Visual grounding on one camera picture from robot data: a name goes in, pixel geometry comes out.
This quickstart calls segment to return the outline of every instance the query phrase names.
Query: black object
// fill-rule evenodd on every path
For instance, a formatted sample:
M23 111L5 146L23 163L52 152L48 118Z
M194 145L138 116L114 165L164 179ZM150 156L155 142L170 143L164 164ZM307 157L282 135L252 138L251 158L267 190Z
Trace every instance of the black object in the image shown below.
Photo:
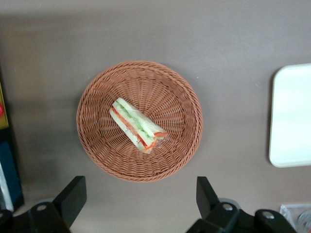
M53 202L37 204L16 217L8 210L0 210L0 232L70 233L69 227L85 202L86 179L76 176Z
M296 233L276 211L257 210L251 216L232 203L220 202L206 177L197 178L196 201L202 219L187 233Z

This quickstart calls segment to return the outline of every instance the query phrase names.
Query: sandwich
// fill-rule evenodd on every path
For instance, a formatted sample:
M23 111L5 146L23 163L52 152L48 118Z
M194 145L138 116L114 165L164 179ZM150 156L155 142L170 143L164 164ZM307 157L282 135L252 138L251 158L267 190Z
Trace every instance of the sandwich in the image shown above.
M164 129L122 98L114 101L109 113L133 144L143 153L149 154L168 136Z

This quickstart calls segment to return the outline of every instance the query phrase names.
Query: table surface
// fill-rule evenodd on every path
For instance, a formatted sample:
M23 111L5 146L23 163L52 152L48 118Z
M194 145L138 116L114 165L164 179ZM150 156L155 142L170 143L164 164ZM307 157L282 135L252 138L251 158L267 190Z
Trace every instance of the table surface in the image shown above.
M311 1L4 1L0 62L19 149L26 205L85 175L88 200L71 230L185 232L200 217L196 177L253 214L310 203L310 166L268 159L272 78L311 62ZM190 162L153 183L112 177L86 155L76 131L85 87L122 61L162 63L202 105L204 132Z

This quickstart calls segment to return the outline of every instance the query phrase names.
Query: brown wicker basket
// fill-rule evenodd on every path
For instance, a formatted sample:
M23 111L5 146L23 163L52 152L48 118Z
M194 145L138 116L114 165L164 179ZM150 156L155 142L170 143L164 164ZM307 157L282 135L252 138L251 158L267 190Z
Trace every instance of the brown wicker basket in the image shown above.
M169 133L162 147L143 154L109 114L122 97ZM155 62L130 61L100 73L84 91L77 112L81 143L107 173L135 182L163 179L197 150L203 129L198 98L179 74Z

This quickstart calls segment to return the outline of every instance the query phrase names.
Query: screw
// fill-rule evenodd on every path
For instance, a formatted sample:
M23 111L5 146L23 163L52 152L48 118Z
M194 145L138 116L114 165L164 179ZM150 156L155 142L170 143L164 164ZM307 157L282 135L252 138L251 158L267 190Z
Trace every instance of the screw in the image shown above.
M42 211L42 210L45 210L47 208L46 205L40 205L37 207L37 211Z
M269 211L262 212L262 215L265 216L267 219L274 219L274 215Z
M223 208L225 209L225 210L228 210L228 211L232 211L233 210L233 207L231 206L231 205L229 205L229 204L223 204Z

